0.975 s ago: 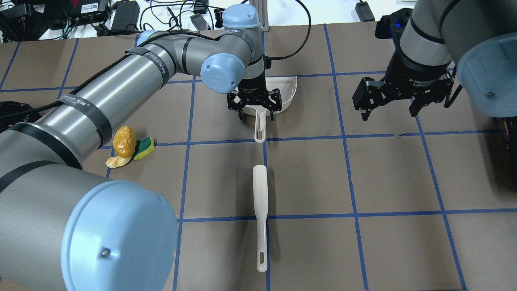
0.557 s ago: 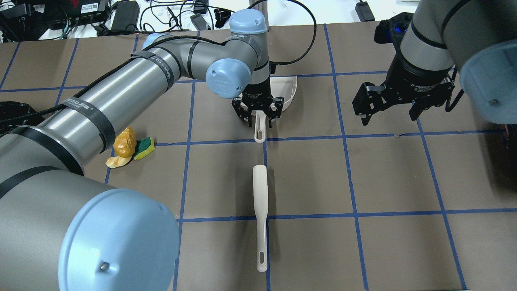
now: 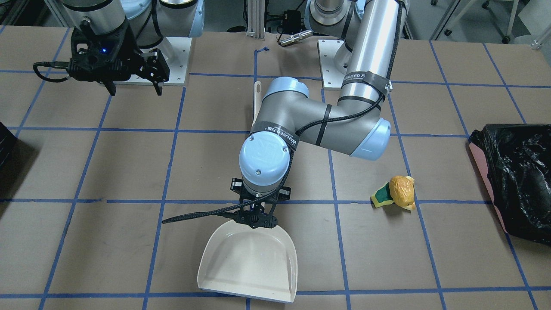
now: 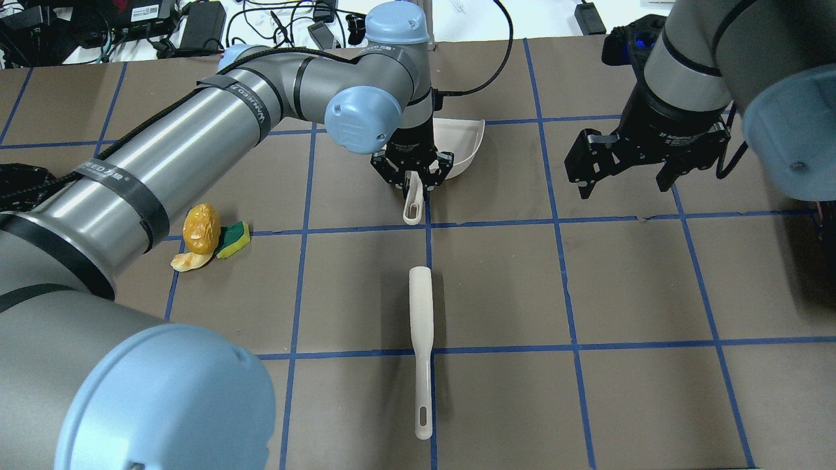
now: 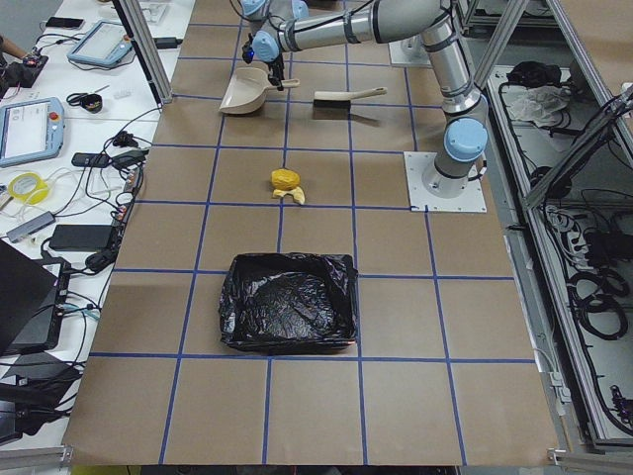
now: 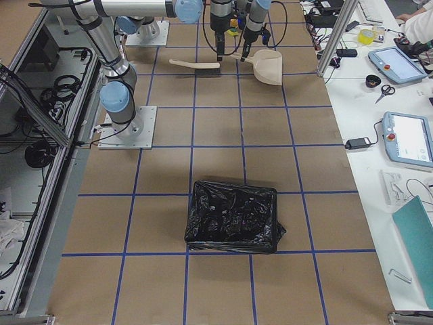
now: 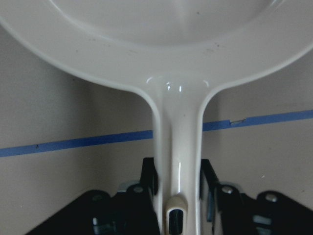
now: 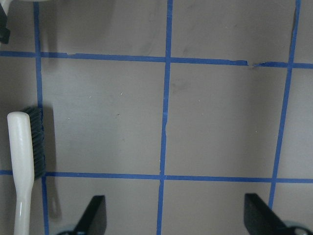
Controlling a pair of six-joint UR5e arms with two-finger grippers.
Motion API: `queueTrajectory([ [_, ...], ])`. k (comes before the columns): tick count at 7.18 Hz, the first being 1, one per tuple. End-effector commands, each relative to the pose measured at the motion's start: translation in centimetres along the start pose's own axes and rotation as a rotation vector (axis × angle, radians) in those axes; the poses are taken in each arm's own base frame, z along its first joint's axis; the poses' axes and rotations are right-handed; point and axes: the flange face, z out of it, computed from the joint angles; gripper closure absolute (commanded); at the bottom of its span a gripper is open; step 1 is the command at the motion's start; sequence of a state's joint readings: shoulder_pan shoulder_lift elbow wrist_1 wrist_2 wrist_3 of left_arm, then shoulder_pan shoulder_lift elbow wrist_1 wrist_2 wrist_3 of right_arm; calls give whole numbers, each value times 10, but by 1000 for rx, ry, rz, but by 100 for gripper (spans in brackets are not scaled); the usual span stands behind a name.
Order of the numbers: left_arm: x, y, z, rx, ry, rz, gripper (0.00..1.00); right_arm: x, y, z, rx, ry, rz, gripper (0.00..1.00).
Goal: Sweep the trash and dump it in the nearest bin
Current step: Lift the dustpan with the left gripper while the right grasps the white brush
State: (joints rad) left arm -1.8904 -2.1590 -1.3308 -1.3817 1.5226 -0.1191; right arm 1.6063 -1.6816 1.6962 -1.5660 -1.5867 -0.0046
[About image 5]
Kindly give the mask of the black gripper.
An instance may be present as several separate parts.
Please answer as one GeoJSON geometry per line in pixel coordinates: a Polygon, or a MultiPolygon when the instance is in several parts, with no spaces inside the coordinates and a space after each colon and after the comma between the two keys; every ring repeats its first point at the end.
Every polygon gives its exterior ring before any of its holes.
{"type": "Polygon", "coordinates": [[[285,64],[282,56],[277,56],[274,60],[267,62],[268,81],[275,86],[278,91],[284,91],[283,80],[285,79],[285,64]]]}

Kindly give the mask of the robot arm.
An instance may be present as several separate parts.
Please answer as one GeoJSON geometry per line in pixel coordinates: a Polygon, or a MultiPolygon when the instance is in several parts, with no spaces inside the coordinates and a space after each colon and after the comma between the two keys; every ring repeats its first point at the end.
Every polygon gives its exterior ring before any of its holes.
{"type": "Polygon", "coordinates": [[[285,52],[363,42],[389,44],[421,38],[443,98],[447,125],[434,169],[447,179],[469,175],[488,142],[488,103],[476,85],[449,1],[368,1],[312,16],[304,1],[242,1],[250,27],[243,58],[268,66],[268,80],[282,90],[285,52]]]}
{"type": "Polygon", "coordinates": [[[252,22],[301,20],[310,14],[307,3],[302,0],[240,0],[239,5],[243,16],[252,22]]]}

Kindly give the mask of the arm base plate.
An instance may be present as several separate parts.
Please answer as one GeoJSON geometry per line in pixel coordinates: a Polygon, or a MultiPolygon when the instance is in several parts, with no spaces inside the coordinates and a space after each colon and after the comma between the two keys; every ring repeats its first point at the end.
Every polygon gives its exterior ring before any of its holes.
{"type": "Polygon", "coordinates": [[[434,166],[435,152],[405,151],[409,209],[413,212],[475,213],[487,211],[477,166],[466,177],[447,178],[434,166]]]}

